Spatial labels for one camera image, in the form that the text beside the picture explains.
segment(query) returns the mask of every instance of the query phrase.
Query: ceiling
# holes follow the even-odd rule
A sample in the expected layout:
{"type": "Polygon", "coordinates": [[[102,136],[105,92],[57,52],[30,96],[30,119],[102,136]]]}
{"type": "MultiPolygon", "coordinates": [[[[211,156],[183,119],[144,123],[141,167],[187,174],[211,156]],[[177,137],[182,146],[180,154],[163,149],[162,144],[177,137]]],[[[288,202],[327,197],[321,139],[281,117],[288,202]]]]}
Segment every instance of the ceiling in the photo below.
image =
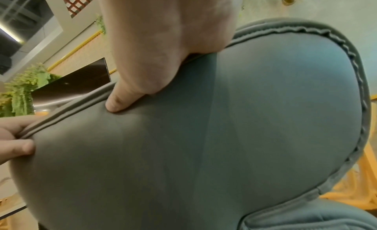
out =
{"type": "MultiPolygon", "coordinates": [[[[0,0],[0,24],[22,39],[29,40],[53,13],[45,0],[0,0]]],[[[0,74],[10,67],[12,55],[22,44],[0,30],[0,74]]]]}

